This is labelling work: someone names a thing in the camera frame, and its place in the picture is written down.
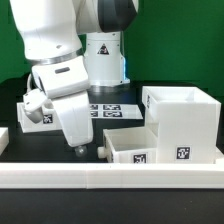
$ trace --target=white plastic casing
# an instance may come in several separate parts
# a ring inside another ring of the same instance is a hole
[[[125,77],[120,37],[120,32],[87,34],[85,63],[91,85],[116,86],[130,82]]]
[[[23,96],[26,111],[30,113],[39,109],[46,101],[47,97],[40,89],[34,89]]]
[[[63,133],[71,147],[92,141],[93,128],[86,91],[52,100]]]
[[[29,60],[55,58],[79,50],[72,0],[10,0]]]
[[[102,32],[98,21],[98,0],[73,0],[78,34]]]
[[[74,94],[89,88],[83,56],[52,65],[32,67],[35,83],[49,99]]]

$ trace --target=green backdrop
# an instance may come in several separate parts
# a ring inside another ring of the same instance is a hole
[[[0,1],[0,15],[2,82],[30,66],[9,0]],[[224,1],[140,0],[125,32],[125,55],[132,80],[189,82],[224,102]]]

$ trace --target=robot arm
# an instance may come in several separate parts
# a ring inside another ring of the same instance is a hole
[[[24,95],[26,115],[41,122],[54,107],[70,146],[92,140],[89,88],[78,34],[124,30],[138,0],[10,0],[37,89]]]

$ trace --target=black table surface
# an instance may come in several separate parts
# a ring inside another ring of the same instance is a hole
[[[92,104],[141,103],[143,85],[184,83],[135,82],[114,92],[89,91]],[[138,127],[144,120],[93,120],[94,139],[88,153],[80,158],[69,147],[61,131],[22,133],[17,122],[16,103],[26,92],[26,77],[10,79],[0,85],[0,127],[9,128],[10,143],[0,162],[105,163],[97,157],[103,144],[103,129]],[[217,146],[223,151],[221,113]],[[223,223],[224,189],[2,189],[2,223]]]

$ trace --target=white box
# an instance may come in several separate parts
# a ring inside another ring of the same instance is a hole
[[[144,127],[104,130],[109,162],[215,163],[218,101],[196,87],[143,87],[142,101]]]
[[[62,129],[58,116],[53,108],[44,107],[43,113],[46,118],[50,116],[52,122],[44,122],[43,119],[39,123],[35,124],[26,116],[24,103],[17,103],[17,118],[21,124],[23,133],[55,131]]]

